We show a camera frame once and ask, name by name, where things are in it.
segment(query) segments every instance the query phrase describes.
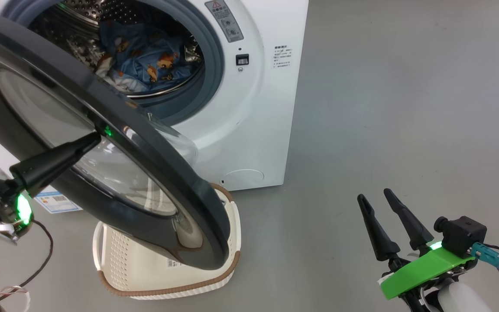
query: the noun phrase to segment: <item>washing machine door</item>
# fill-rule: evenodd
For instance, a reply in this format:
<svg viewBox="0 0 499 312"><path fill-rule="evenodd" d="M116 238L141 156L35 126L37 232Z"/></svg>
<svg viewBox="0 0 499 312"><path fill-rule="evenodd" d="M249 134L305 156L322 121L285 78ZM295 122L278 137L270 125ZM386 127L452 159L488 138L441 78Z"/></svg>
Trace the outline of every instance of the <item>washing machine door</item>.
<svg viewBox="0 0 499 312"><path fill-rule="evenodd" d="M0 144L24 160L94 131L101 144L52 186L159 253L220 268L228 216L185 160L194 156L192 142L72 56L0 17Z"/></svg>

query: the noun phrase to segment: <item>blue fabric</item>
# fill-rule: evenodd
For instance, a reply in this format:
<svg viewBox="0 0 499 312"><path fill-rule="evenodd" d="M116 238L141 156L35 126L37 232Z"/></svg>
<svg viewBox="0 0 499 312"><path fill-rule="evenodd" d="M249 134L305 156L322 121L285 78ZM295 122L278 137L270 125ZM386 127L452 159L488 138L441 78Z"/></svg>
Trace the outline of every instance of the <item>blue fabric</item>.
<svg viewBox="0 0 499 312"><path fill-rule="evenodd" d="M181 59L184 42L148 24L124 26L114 20L100 26L101 43L113 56L109 77L131 92L159 91L190 77L192 65Z"/></svg>

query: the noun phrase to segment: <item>concrete floor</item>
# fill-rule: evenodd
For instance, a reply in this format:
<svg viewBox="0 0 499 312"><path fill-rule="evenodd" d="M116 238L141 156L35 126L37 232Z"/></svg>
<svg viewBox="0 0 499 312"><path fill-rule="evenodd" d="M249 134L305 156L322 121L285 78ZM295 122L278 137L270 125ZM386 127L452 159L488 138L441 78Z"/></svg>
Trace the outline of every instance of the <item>concrete floor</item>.
<svg viewBox="0 0 499 312"><path fill-rule="evenodd" d="M228 286L115 297L91 260L95 218L40 208L55 253L28 286L31 312L405 311L376 284L386 263L355 198L368 196L402 255L411 250L385 187L429 228L468 215L499 244L499 0L311 0L292 133L285 185L234 194L243 245ZM35 227L20 247L0 247L1 284L25 279L46 249ZM495 269L480 264L463 281L499 311Z"/></svg>

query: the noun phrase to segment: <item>blue connector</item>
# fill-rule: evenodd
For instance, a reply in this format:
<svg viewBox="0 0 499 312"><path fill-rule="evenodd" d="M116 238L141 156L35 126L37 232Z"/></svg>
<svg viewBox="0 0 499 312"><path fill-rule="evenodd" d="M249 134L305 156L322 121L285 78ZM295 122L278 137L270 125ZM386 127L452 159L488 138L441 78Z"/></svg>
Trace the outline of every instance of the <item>blue connector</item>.
<svg viewBox="0 0 499 312"><path fill-rule="evenodd" d="M499 253L493 251L481 243L473 243L471 247L471 255L480 261L491 264L499 271Z"/></svg>

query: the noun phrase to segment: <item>laundry basket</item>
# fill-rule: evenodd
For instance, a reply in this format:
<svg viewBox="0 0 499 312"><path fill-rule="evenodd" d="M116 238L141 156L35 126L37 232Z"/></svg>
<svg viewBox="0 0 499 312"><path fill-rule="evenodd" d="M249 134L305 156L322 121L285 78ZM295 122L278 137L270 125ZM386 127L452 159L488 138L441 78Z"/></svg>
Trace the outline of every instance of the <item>laundry basket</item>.
<svg viewBox="0 0 499 312"><path fill-rule="evenodd" d="M226 202L224 208L230 219L230 252L222 268L202 270L181 264L99 222L94 232L93 253L95 268L103 286L114 295L138 300L180 298L225 286L240 259L240 218L230 193L221 186L213 187ZM101 234L103 248L100 258Z"/></svg>

